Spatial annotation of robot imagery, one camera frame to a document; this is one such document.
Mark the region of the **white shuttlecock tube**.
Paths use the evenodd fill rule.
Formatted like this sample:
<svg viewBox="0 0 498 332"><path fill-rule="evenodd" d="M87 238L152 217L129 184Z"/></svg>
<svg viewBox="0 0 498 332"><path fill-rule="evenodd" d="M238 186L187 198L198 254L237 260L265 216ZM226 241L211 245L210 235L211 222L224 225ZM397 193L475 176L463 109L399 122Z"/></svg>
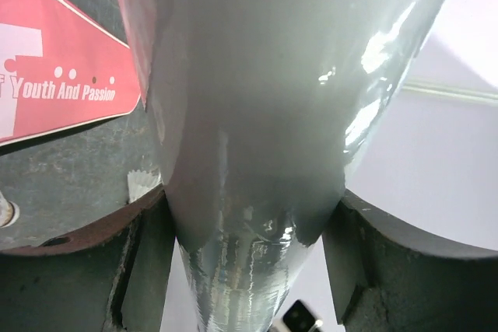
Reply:
<svg viewBox="0 0 498 332"><path fill-rule="evenodd" d="M202 331L265 331L445 0L118 0Z"/></svg>

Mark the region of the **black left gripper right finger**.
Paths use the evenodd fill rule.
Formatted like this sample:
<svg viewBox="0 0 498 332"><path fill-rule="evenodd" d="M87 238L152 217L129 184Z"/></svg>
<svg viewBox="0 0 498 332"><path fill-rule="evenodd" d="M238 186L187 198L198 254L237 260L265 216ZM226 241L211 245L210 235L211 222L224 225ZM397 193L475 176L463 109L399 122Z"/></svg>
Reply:
<svg viewBox="0 0 498 332"><path fill-rule="evenodd" d="M347 331L495 331L497 252L419 229L345 193L322 235Z"/></svg>

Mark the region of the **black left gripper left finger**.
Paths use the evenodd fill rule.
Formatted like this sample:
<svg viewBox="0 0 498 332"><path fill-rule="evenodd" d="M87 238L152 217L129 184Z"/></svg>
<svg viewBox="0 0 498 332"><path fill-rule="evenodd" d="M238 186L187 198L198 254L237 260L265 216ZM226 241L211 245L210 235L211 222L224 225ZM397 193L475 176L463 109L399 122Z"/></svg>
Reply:
<svg viewBox="0 0 498 332"><path fill-rule="evenodd" d="M158 331L174 224L158 186L40 246L1 252L3 331Z"/></svg>

